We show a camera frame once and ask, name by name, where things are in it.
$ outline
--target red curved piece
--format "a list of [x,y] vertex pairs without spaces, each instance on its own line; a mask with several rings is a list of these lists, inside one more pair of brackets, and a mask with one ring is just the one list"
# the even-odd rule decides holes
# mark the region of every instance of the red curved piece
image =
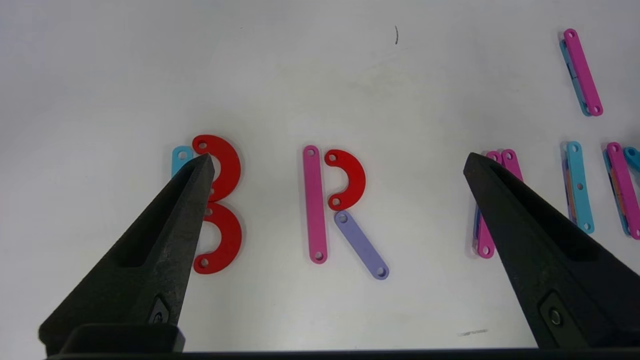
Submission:
[[213,274],[229,266],[238,255],[242,243],[242,227],[231,210],[220,204],[210,202],[205,211],[204,221],[220,229],[220,245],[214,252],[196,256],[193,269],[198,274]]
[[240,158],[236,150],[226,140],[214,135],[198,135],[192,146],[197,154],[210,154],[220,161],[220,175],[211,184],[209,202],[224,199],[240,181]]
[[329,208],[334,211],[347,210],[353,206],[364,193],[366,178],[362,165],[353,155],[342,150],[329,150],[324,155],[324,162],[331,167],[339,167],[347,173],[349,184],[341,193],[329,196]]

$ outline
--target pink bar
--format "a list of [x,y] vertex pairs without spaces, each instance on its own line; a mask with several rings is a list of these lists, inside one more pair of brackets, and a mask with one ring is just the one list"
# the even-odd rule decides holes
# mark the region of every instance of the pink bar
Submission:
[[522,172],[520,171],[520,164],[518,163],[518,157],[516,156],[515,151],[511,149],[502,151],[502,166],[509,170],[513,175],[516,175],[520,181],[524,181],[522,179]]
[[578,77],[578,83],[580,84],[580,90],[582,90],[582,96],[584,96],[584,102],[587,103],[587,109],[592,116],[602,115],[602,103],[600,102],[596,85],[591,77],[591,71],[589,70],[589,65],[587,65],[587,59],[584,57],[584,51],[582,50],[582,44],[580,44],[578,33],[574,29],[567,29],[564,32],[564,42],[566,43],[566,49],[569,52],[569,57],[573,63],[575,75]]
[[622,146],[617,142],[611,142],[607,145],[607,156],[611,163],[611,170],[615,172],[618,190],[620,191],[620,201],[624,209],[625,218],[629,225],[629,233],[631,237],[640,240],[640,208],[638,208],[638,200],[636,191],[631,183],[631,176],[627,168]]
[[305,197],[307,199],[307,232],[309,237],[309,257],[316,264],[326,261],[326,226],[324,224],[324,199],[322,194],[322,173],[320,151],[313,145],[302,152],[305,173]]
[[[502,162],[502,156],[497,151],[487,152],[486,157],[495,160],[498,164]],[[493,238],[491,237],[491,233],[489,233],[489,228],[486,226],[486,222],[484,221],[482,214],[480,214],[478,223],[477,239],[476,252],[478,255],[483,259],[491,258],[495,252],[495,244],[493,244]]]

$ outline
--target red semicircle piece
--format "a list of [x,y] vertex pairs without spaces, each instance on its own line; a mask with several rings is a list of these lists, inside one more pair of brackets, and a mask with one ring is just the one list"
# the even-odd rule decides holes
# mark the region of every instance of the red semicircle piece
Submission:
[[193,269],[198,274],[213,274],[229,266],[238,255],[242,244],[242,227],[233,212],[220,204],[210,202],[205,211],[204,221],[220,229],[220,245],[213,252],[196,256]]
[[324,155],[324,162],[331,167],[339,167],[347,173],[349,178],[347,188],[341,193],[329,196],[331,210],[347,210],[358,202],[364,193],[366,184],[364,169],[358,159],[342,150],[329,150]]
[[240,158],[236,150],[226,140],[214,135],[198,135],[191,146],[197,154],[210,154],[220,161],[220,175],[211,184],[213,193],[209,196],[209,202],[224,199],[240,181]]

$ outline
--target white backdrop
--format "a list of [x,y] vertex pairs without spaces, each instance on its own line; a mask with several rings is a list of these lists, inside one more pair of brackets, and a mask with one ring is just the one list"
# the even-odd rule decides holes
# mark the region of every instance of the white backdrop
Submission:
[[[637,1],[1,2],[0,348],[44,356],[40,323],[169,180],[171,150],[202,133],[241,155],[224,202],[245,236],[227,269],[192,273],[186,350],[534,347],[499,256],[470,249],[462,168],[471,151],[513,148],[566,213],[560,144],[579,141],[593,237],[640,271],[600,153],[640,146],[639,14]],[[558,46],[569,27],[601,117],[578,107]],[[328,209],[328,261],[309,260],[310,143],[362,162],[351,213],[387,280]],[[325,195],[346,184],[323,172]],[[217,241],[205,225],[200,251]]]

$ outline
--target black mark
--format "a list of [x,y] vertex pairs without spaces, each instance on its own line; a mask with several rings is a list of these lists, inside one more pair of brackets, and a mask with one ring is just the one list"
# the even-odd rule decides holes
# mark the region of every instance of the black mark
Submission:
[[469,336],[469,335],[474,335],[474,334],[481,334],[482,332],[489,332],[489,329],[473,330],[473,331],[467,331],[467,332],[459,332],[458,336]]

